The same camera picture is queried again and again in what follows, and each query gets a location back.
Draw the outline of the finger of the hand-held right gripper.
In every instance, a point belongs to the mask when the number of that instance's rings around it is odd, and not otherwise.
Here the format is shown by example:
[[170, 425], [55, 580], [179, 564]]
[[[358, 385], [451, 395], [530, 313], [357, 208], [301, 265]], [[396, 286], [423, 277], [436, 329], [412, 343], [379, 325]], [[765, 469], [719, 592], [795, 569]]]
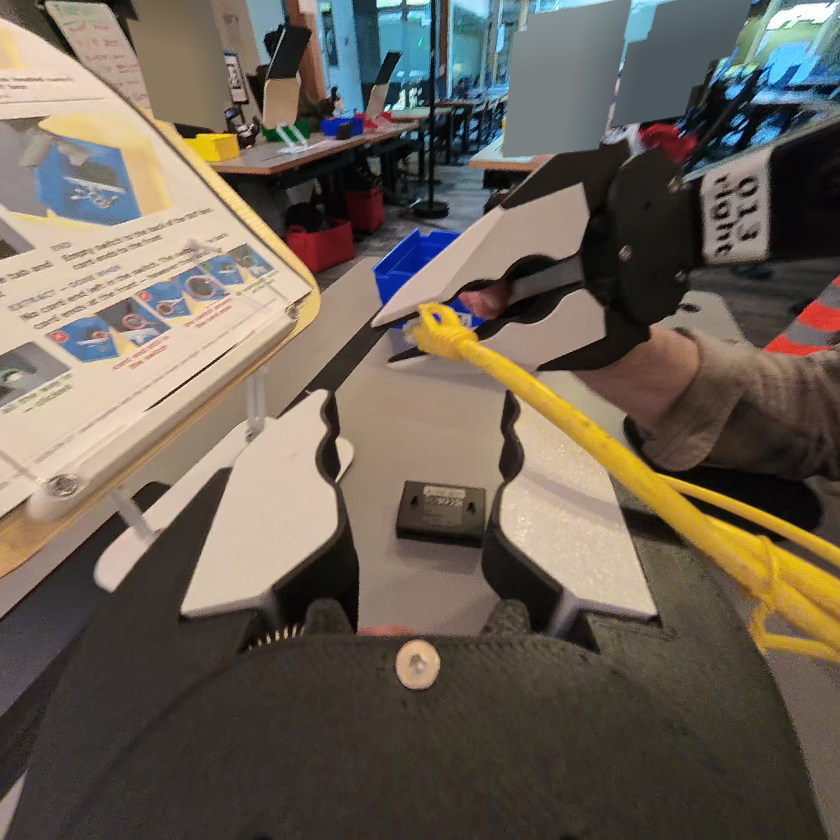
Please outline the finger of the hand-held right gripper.
[[602, 340], [606, 309], [586, 289], [556, 289], [527, 299], [536, 320], [504, 318], [499, 327], [477, 332], [482, 347], [493, 350], [526, 370], [546, 369], [549, 363]]
[[451, 301], [471, 284], [500, 280], [524, 259], [573, 257], [590, 215], [581, 182], [517, 206], [496, 207], [408, 280], [372, 326], [391, 326], [412, 317], [423, 303]]

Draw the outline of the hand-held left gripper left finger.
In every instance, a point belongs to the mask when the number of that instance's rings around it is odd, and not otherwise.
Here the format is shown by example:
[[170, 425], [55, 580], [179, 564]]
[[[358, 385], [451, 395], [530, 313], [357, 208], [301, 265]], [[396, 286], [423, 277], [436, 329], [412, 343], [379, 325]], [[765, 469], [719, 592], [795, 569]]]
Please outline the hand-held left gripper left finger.
[[310, 604], [341, 604], [359, 622], [360, 563], [339, 486], [340, 420], [317, 390], [248, 444], [229, 470], [192, 579], [185, 618], [255, 611], [269, 627], [302, 625]]

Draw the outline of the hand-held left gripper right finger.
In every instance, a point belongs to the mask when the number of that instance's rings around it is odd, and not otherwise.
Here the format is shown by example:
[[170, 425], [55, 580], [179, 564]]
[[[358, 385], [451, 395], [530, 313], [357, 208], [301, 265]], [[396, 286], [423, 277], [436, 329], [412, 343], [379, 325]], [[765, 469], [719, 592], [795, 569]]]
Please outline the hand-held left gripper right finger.
[[532, 629], [555, 638], [570, 637], [584, 614], [657, 619], [607, 471], [512, 392], [500, 430], [501, 483], [481, 554], [493, 592], [523, 603]]

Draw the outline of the blue plastic bin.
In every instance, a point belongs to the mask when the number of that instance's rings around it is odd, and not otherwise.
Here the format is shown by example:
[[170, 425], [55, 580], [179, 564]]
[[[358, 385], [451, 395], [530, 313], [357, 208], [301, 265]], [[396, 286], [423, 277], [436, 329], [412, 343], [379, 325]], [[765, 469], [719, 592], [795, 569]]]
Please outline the blue plastic bin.
[[[381, 300], [381, 310], [374, 316], [371, 326], [375, 329], [401, 328], [411, 319], [417, 317], [417, 310], [408, 315], [403, 315], [395, 321], [379, 322], [377, 320], [382, 310], [391, 305], [391, 301], [401, 290], [413, 281], [415, 275], [424, 269], [430, 262], [443, 253], [446, 248], [452, 245], [461, 233], [436, 229], [431, 233], [424, 234], [419, 228], [405, 236], [397, 245], [373, 266], [373, 275], [376, 288]], [[469, 312], [465, 305], [457, 299], [446, 302], [468, 328], [476, 328], [483, 319]]]

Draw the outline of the black network switch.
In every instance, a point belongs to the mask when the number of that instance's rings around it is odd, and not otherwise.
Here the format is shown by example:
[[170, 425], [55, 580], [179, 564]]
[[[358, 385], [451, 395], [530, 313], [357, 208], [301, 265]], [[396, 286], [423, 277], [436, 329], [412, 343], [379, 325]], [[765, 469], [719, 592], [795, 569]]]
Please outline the black network switch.
[[484, 488], [407, 480], [395, 520], [399, 539], [480, 549], [486, 530]]

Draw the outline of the person's right hand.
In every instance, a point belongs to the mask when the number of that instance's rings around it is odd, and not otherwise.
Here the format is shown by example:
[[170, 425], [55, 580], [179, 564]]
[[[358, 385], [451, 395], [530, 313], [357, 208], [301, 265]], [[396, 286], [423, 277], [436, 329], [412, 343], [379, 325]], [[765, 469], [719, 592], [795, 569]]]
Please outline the person's right hand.
[[458, 295], [458, 301], [474, 317], [482, 320], [497, 319], [511, 305], [512, 282], [494, 281], [487, 287], [465, 290]]

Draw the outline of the black floor pole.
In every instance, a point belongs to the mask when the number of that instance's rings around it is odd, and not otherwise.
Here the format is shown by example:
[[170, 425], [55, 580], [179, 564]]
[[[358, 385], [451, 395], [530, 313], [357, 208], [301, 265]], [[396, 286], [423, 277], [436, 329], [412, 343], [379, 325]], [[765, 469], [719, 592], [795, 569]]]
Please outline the black floor pole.
[[427, 194], [419, 198], [412, 206], [413, 214], [421, 219], [438, 221], [448, 216], [448, 205], [438, 200], [435, 195], [435, 142], [436, 142], [436, 117], [437, 117], [437, 81], [439, 71], [439, 1], [430, 1], [430, 46], [429, 46], [429, 73], [427, 84], [427, 152], [426, 152], [426, 176]]

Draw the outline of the red office chair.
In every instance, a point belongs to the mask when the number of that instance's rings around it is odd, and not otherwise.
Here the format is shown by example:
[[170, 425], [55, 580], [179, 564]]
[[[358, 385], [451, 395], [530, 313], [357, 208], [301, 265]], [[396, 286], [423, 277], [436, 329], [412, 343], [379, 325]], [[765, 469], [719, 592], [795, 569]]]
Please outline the red office chair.
[[637, 134], [646, 151], [659, 150], [672, 162], [683, 165], [698, 145], [695, 134], [673, 123], [653, 122], [640, 125]]

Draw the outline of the white mounting plate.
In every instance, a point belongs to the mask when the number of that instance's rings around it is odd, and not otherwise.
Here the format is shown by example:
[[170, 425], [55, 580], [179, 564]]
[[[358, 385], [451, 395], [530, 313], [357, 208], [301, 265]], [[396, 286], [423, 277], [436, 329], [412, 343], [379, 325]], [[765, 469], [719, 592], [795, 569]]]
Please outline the white mounting plate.
[[139, 535], [134, 527], [126, 527], [119, 536], [109, 540], [98, 554], [93, 568], [96, 586], [105, 592], [113, 592], [151, 543], [170, 526], [197, 492], [218, 470], [230, 466], [247, 445], [248, 425], [242, 422], [221, 438], [143, 513], [143, 519], [151, 530], [149, 539]]

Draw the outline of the red bag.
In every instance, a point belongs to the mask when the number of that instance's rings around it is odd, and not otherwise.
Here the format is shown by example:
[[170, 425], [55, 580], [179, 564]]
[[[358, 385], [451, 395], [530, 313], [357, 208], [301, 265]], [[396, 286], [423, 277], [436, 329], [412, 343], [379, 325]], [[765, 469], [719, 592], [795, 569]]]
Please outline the red bag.
[[384, 197], [378, 187], [346, 190], [344, 198], [348, 219], [355, 233], [372, 234], [384, 224]]
[[355, 257], [354, 236], [348, 219], [332, 218], [327, 228], [309, 232], [300, 225], [287, 229], [287, 246], [310, 270], [319, 274]]

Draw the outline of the black oval mesh pad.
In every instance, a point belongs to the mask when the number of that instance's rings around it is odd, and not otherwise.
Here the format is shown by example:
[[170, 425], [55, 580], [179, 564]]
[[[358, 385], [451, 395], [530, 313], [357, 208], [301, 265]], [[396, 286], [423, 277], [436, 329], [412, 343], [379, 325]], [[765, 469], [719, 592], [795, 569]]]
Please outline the black oval mesh pad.
[[808, 532], [813, 532], [822, 521], [822, 504], [816, 493], [802, 480], [703, 465], [680, 472], [666, 470], [656, 466], [644, 454], [643, 431], [627, 416], [623, 420], [623, 433], [628, 447], [648, 467], [663, 476], [714, 491]]

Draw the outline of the wooden work table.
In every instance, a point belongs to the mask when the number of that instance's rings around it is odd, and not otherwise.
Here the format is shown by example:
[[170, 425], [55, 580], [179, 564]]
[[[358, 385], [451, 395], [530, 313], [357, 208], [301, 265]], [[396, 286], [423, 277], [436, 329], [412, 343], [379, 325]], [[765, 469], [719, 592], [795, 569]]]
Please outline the wooden work table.
[[317, 134], [314, 142], [305, 148], [298, 146], [292, 149], [280, 143], [258, 143], [257, 146], [242, 151], [237, 158], [212, 162], [209, 165], [220, 175], [278, 175], [297, 170], [304, 165], [336, 161], [341, 154], [402, 138], [408, 131], [419, 127], [420, 123], [416, 120], [396, 122], [383, 129], [354, 135], [347, 140], [336, 140]]

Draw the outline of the laminated instruction sheet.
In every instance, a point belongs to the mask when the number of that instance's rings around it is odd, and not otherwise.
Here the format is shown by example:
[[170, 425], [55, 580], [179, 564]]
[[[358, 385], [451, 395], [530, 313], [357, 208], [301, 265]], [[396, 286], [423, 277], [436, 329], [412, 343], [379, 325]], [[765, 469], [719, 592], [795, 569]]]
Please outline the laminated instruction sheet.
[[2, 19], [2, 515], [102, 474], [313, 291], [153, 120]]

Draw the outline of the small yellow bin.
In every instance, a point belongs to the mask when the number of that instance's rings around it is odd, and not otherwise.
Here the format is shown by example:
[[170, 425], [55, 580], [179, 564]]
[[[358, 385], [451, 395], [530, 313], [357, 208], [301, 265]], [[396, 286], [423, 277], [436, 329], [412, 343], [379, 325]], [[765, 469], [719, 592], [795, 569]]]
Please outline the small yellow bin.
[[240, 156], [238, 136], [231, 133], [199, 133], [196, 137], [184, 138], [186, 145], [208, 163], [222, 163]]

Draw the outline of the white flip chart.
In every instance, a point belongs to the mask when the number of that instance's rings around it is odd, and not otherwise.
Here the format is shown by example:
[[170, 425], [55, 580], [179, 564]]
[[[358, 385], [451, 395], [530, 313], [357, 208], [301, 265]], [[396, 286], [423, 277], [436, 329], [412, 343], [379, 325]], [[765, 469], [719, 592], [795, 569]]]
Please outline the white flip chart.
[[140, 62], [116, 14], [105, 3], [44, 3], [79, 62], [132, 104], [151, 112]]

